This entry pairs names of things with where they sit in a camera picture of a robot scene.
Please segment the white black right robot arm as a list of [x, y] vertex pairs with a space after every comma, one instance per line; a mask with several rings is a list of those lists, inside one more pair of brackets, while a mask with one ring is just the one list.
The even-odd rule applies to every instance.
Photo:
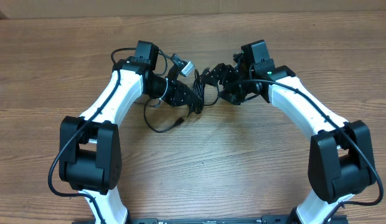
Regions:
[[276, 223], [347, 223], [336, 212], [355, 204], [353, 196], [373, 184], [379, 186], [379, 196], [371, 205], [382, 200], [370, 131], [363, 121], [349, 122], [324, 106], [294, 71], [275, 65], [264, 40], [243, 45], [233, 59], [235, 66], [220, 63], [206, 68], [202, 81], [221, 86], [219, 97], [233, 105], [261, 96], [283, 111], [310, 143], [311, 191], [289, 215], [277, 216]]

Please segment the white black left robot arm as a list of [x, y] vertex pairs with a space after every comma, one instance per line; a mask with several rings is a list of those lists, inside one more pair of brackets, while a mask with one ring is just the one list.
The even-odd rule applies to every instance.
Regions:
[[88, 202], [94, 223], [128, 223], [129, 212], [117, 188], [122, 158], [119, 127], [131, 105], [141, 96], [164, 101], [170, 106], [193, 107], [199, 97], [177, 78], [195, 69], [191, 61], [176, 54], [165, 55], [173, 64], [166, 77], [154, 73], [163, 52], [152, 42], [140, 40], [134, 55], [114, 60], [109, 84], [94, 104], [80, 116], [67, 116], [60, 124], [59, 153], [48, 174], [53, 187], [54, 169], [70, 184], [70, 197]]

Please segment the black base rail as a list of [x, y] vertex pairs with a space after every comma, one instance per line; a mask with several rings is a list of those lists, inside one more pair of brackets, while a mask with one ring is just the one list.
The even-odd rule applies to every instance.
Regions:
[[264, 215], [256, 218], [221, 218], [221, 219], [172, 219], [130, 218], [132, 224], [287, 224], [288, 215]]

